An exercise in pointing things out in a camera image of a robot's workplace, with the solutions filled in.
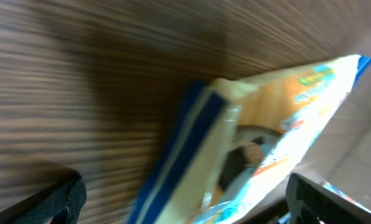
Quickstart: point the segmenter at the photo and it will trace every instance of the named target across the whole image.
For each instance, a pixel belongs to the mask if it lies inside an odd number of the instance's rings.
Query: black object
[[[295,224],[371,224],[366,212],[319,184],[292,173],[286,187],[286,201]]]
[[[76,223],[86,202],[86,188],[78,172],[0,212],[0,224]]]

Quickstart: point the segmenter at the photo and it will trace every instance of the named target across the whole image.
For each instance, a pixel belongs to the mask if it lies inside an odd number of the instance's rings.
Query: plastic bag
[[[244,217],[302,159],[370,62],[350,55],[193,87],[129,223],[233,223]],[[201,119],[190,115],[196,105]],[[184,134],[179,129],[185,126],[190,131]],[[180,150],[173,146],[179,139]]]

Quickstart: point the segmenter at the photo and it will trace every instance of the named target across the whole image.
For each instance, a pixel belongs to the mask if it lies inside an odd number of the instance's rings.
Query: food package
[[[192,86],[130,224],[233,223],[302,159],[371,58]]]

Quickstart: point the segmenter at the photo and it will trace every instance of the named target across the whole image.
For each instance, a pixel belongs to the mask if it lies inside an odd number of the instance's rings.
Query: blue stripe
[[[371,64],[371,58],[361,55],[361,57],[359,58],[359,64],[357,65],[357,73],[355,74],[353,87],[355,86],[360,76],[365,71],[365,69],[367,69],[370,64]]]
[[[174,124],[174,129],[171,132],[172,134],[170,135],[168,142],[164,146],[164,149],[161,152],[161,156],[159,160],[157,161],[157,164],[155,165],[154,169],[152,170],[149,177],[145,181],[143,187],[141,188],[140,193],[138,194],[138,197],[136,199],[136,204],[134,205],[132,214],[130,215],[129,220],[128,220],[129,224],[136,223],[140,210],[143,207],[148,195],[151,193],[152,189],[154,188],[157,178],[159,177],[159,174],[161,173],[162,168],[164,164],[166,163],[172,151],[174,143],[179,137],[179,133],[180,133],[181,128],[184,125],[184,121],[187,116],[187,113],[191,110],[194,103],[197,101],[198,96],[202,93],[204,88],[205,88],[204,84],[196,81],[191,85],[186,95],[184,96],[181,102],[180,108],[179,108],[176,122]]]
[[[198,151],[202,141],[205,139],[207,132],[216,121],[217,116],[221,112],[224,105],[225,101],[218,95],[212,94],[210,96],[198,115],[190,131],[189,137],[184,143],[175,163],[171,167],[166,180],[162,184],[162,187],[157,193],[151,206],[148,208],[142,224],[150,224],[156,221],[156,218],[162,212],[166,202],[176,189],[177,184],[196,155],[196,152]]]

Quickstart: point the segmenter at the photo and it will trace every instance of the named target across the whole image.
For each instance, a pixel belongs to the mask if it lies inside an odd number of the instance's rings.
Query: wood grain
[[[70,167],[79,223],[123,223],[192,80],[351,53],[371,56],[371,1],[0,0],[0,210]],[[311,151],[370,124],[371,68]]]

